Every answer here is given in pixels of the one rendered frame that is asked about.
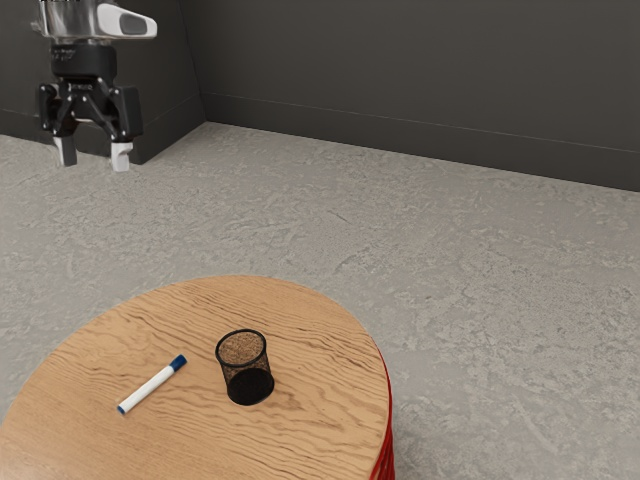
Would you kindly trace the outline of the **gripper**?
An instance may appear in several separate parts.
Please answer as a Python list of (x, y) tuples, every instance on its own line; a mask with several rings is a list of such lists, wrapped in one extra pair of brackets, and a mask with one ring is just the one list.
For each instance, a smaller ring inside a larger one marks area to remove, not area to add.
[(63, 167), (77, 164), (73, 118), (109, 121), (110, 163), (114, 172), (127, 172), (134, 139), (143, 134), (139, 92), (114, 87), (117, 56), (114, 47), (94, 43), (54, 44), (51, 67), (58, 84), (38, 87), (39, 122), (50, 132)]

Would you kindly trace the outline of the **black mesh pen holder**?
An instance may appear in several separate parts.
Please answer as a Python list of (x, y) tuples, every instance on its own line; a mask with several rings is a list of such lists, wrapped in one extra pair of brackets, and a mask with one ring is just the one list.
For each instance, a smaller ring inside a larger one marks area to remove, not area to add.
[(215, 356), (232, 402), (252, 406), (273, 392), (275, 380), (267, 355), (267, 342), (259, 331), (240, 329), (227, 333), (218, 341)]

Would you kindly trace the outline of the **white marker with blue cap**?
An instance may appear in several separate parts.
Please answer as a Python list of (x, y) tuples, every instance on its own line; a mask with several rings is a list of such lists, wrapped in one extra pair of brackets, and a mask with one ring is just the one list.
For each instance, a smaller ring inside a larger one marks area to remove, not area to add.
[(127, 398), (122, 400), (116, 407), (117, 411), (121, 415), (127, 414), (187, 363), (188, 361), (184, 355), (180, 354), (176, 356), (167, 366), (147, 380)]

